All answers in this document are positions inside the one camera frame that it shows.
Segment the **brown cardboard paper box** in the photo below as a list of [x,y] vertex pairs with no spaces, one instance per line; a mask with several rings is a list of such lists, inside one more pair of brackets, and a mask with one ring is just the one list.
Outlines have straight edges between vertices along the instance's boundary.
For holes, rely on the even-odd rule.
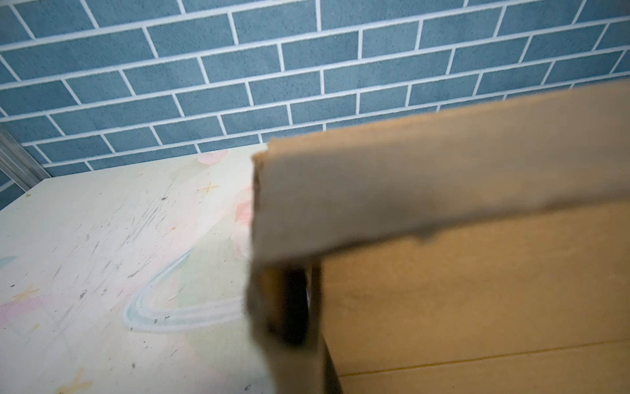
[[628,392],[626,80],[253,162],[247,309],[277,392]]

